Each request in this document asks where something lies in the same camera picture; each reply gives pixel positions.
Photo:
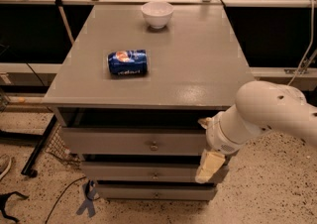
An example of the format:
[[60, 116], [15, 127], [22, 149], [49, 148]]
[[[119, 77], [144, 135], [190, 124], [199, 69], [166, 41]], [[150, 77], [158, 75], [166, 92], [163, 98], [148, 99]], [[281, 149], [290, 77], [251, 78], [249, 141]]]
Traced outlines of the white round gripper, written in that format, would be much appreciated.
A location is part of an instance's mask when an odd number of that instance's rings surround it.
[[224, 164], [225, 156], [237, 152], [244, 146], [244, 144], [234, 143], [225, 136], [220, 124], [222, 115], [223, 112], [219, 112], [212, 118], [206, 117], [198, 120], [200, 126], [206, 130], [206, 141], [209, 147], [214, 150], [204, 150], [201, 155], [200, 165], [195, 175], [195, 181], [198, 183], [209, 181]]

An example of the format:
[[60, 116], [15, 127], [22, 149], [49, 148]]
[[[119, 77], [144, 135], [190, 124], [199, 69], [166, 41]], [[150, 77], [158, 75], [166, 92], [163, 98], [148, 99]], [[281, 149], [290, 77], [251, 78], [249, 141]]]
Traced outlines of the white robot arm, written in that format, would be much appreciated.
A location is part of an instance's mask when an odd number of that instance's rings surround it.
[[247, 141], [272, 131], [282, 132], [317, 146], [317, 107], [290, 85], [251, 81], [237, 92], [235, 104], [214, 117], [201, 118], [207, 147], [202, 152], [195, 181], [205, 183], [225, 158]]

